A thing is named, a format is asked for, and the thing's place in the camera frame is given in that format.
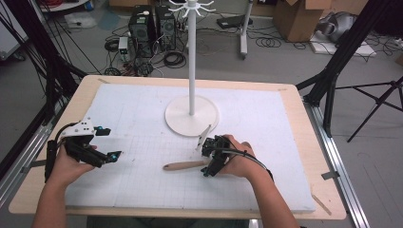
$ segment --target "gray floor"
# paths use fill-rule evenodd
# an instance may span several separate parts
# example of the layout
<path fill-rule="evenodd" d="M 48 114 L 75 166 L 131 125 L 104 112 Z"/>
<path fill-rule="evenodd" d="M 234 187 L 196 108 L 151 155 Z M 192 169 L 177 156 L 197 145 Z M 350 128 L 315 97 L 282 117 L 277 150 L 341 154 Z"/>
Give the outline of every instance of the gray floor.
<path fill-rule="evenodd" d="M 106 65 L 105 38 L 111 31 L 127 24 L 119 20 L 105 6 L 98 6 L 91 15 L 99 23 L 95 28 L 74 30 L 70 35 L 83 49 L 97 68 Z M 105 24 L 106 18 L 115 16 Z M 217 29 L 210 15 L 199 26 Z M 272 26 L 268 18 L 255 18 L 253 28 Z M 72 44 L 65 39 L 70 57 L 78 68 L 90 72 L 94 68 Z M 239 38 L 235 35 L 198 31 L 197 78 L 205 80 L 246 81 L 280 84 L 298 84 L 318 74 L 331 56 L 314 54 L 306 49 L 296 49 L 292 44 L 281 42 L 281 47 L 258 47 L 255 40 L 248 39 L 248 55 L 239 56 Z M 366 63 L 354 57 L 344 68 L 337 86 L 384 83 L 397 80 L 403 75 L 402 66 L 394 62 L 399 52 L 392 56 L 378 52 Z M 151 77 L 186 78 L 187 68 L 154 70 Z M 8 153 L 19 135 L 25 130 L 45 99 L 42 88 L 30 61 L 8 60 L 0 63 L 0 159 Z M 375 96 L 389 87 L 377 86 L 367 90 Z M 310 88 L 300 91 L 301 95 Z M 389 102 L 400 105 L 397 91 Z M 354 189 L 371 227 L 401 227 L 403 224 L 403 179 L 400 164 L 403 162 L 403 115 L 382 106 L 368 121 L 352 142 L 346 140 L 353 134 L 374 106 L 374 100 L 352 90 L 336 91 L 332 132 L 338 151 L 346 165 Z M 10 201 L 0 210 L 0 227 L 28 227 L 30 215 L 12 215 L 8 212 Z M 70 227 L 85 227 L 85 217 L 69 217 Z M 353 227 L 348 218 L 344 220 L 301 220 L 307 227 Z"/>

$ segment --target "wearable robotic hand device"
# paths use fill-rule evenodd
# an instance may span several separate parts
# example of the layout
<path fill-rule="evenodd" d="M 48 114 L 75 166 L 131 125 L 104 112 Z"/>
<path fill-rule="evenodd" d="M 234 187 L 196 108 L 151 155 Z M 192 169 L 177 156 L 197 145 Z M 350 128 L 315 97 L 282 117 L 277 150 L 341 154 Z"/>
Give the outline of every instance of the wearable robotic hand device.
<path fill-rule="evenodd" d="M 110 129 L 108 128 L 103 129 L 101 126 L 93 126 L 90 118 L 62 127 L 56 134 L 55 140 L 48 141 L 45 182 L 48 181 L 50 177 L 54 162 L 56 161 L 57 149 L 62 143 L 65 145 L 67 154 L 77 162 L 85 162 L 98 168 L 101 168 L 105 163 L 116 162 L 122 151 L 103 154 L 92 148 L 89 144 L 94 136 L 107 136 L 109 133 Z"/>
<path fill-rule="evenodd" d="M 212 155 L 211 162 L 204 167 L 201 171 L 205 177 L 216 176 L 222 170 L 222 168 L 229 162 L 230 155 L 239 155 L 245 159 L 249 159 L 253 162 L 259 164 L 262 168 L 267 170 L 270 177 L 273 180 L 272 172 L 266 168 L 266 166 L 257 160 L 253 155 L 248 154 L 246 151 L 240 151 L 238 149 L 232 149 L 231 142 L 223 136 L 215 136 L 214 139 L 205 138 L 204 143 L 201 147 L 201 155 L 205 157 L 210 157 Z"/>

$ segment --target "forearm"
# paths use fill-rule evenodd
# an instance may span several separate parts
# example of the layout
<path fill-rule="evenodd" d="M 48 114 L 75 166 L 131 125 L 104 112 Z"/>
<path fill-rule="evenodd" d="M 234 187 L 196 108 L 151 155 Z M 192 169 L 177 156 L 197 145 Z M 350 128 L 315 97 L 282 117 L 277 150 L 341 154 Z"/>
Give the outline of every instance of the forearm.
<path fill-rule="evenodd" d="M 67 227 L 65 192 L 65 187 L 52 185 L 49 182 L 45 185 L 32 228 Z"/>
<path fill-rule="evenodd" d="M 256 167 L 248 180 L 255 192 L 264 227 L 299 227 L 266 170 Z"/>

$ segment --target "human hand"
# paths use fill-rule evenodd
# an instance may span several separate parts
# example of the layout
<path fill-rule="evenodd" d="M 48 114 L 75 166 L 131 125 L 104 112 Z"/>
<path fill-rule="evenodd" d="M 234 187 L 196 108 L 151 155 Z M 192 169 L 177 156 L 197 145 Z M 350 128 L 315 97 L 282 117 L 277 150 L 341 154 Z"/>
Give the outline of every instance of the human hand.
<path fill-rule="evenodd" d="M 94 169 L 94 166 L 87 163 L 79 163 L 71 158 L 67 154 L 65 146 L 61 145 L 47 184 L 55 184 L 67 188 L 71 183 L 92 169 Z"/>
<path fill-rule="evenodd" d="M 224 135 L 224 137 L 231 142 L 230 147 L 232 149 L 246 151 L 248 154 L 255 157 L 255 153 L 253 152 L 252 146 L 249 144 L 249 142 L 239 143 L 232 135 Z M 231 155 L 230 160 L 222 168 L 220 173 L 232 174 L 240 178 L 247 178 L 249 180 L 256 168 L 261 169 L 261 167 L 254 161 L 246 159 L 242 156 Z"/>

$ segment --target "wooden handle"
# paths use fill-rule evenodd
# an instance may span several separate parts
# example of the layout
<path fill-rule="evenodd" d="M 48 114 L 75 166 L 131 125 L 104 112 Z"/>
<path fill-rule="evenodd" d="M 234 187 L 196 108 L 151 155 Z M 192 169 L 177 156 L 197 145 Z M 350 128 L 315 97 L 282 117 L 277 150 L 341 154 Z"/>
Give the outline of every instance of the wooden handle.
<path fill-rule="evenodd" d="M 175 162 L 166 164 L 163 166 L 163 170 L 166 171 L 175 171 L 187 168 L 198 167 L 202 165 L 207 165 L 210 161 L 184 161 L 184 162 Z"/>

